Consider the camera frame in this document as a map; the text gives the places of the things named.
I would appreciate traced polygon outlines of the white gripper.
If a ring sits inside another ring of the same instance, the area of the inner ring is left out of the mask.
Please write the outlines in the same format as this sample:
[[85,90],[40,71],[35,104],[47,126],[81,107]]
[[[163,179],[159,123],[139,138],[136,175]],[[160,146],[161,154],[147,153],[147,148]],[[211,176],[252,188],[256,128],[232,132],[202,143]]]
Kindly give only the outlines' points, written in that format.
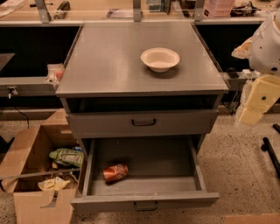
[[[237,59],[248,59],[252,38],[248,38],[236,47],[231,55]],[[280,98],[280,78],[267,74],[257,78],[253,84],[246,108],[241,111],[238,121],[248,126],[256,125]]]

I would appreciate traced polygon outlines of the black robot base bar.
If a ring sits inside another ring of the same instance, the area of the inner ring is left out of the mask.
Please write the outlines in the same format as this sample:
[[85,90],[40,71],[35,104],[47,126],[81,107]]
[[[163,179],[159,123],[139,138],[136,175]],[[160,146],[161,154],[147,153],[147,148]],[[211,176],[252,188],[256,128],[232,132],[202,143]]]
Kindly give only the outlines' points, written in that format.
[[278,161],[277,155],[274,152],[274,149],[270,143],[270,140],[267,137],[262,139],[262,151],[267,151],[270,157],[270,160],[275,168],[277,176],[280,178],[280,162]]

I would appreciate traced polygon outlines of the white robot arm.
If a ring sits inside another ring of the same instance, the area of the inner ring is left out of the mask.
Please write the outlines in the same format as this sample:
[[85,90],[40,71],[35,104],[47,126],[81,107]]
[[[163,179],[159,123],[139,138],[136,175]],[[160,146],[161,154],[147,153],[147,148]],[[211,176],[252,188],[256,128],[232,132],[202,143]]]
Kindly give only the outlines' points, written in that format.
[[271,12],[232,56],[248,59],[249,66],[260,74],[246,81],[235,115],[239,126],[254,126],[280,99],[280,9]]

